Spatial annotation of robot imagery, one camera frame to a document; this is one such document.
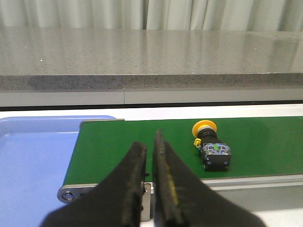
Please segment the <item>yellow tab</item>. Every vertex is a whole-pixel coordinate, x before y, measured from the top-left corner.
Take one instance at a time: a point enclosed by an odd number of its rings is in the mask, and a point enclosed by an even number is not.
[[[200,144],[201,144],[201,140],[199,138],[196,138],[195,142],[194,142],[194,145],[196,146],[196,148],[199,148]]]

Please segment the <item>green conveyor belt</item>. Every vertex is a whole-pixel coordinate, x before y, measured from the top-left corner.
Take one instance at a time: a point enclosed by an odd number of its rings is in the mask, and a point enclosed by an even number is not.
[[[193,145],[193,125],[201,119],[84,122],[63,185],[99,183],[120,162],[133,141],[148,147],[152,169],[157,129],[199,178],[288,175],[303,173],[303,117],[209,119],[218,138],[231,147],[226,172],[206,172]]]

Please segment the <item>white curtain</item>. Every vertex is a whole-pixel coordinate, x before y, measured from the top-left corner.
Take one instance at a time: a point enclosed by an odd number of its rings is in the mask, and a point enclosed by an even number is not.
[[[302,31],[303,0],[0,0],[0,26]]]

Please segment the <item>countertop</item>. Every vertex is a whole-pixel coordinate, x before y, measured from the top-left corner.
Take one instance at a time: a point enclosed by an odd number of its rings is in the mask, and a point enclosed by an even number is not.
[[[58,92],[121,92],[118,103],[226,101],[222,90],[261,90],[264,100],[302,100],[302,63],[303,32],[1,27],[0,101],[12,93]],[[269,94],[273,89],[274,94],[285,89],[285,98]],[[215,99],[193,98],[191,92],[209,90],[219,92]],[[144,96],[155,91],[175,93],[164,100],[160,96],[166,93]]]

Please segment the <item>blue plastic tray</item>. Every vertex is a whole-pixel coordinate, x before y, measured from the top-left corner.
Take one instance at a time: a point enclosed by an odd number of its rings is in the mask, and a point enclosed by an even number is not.
[[[87,119],[111,116],[0,119],[0,227],[36,227],[64,204],[57,199],[79,132]]]

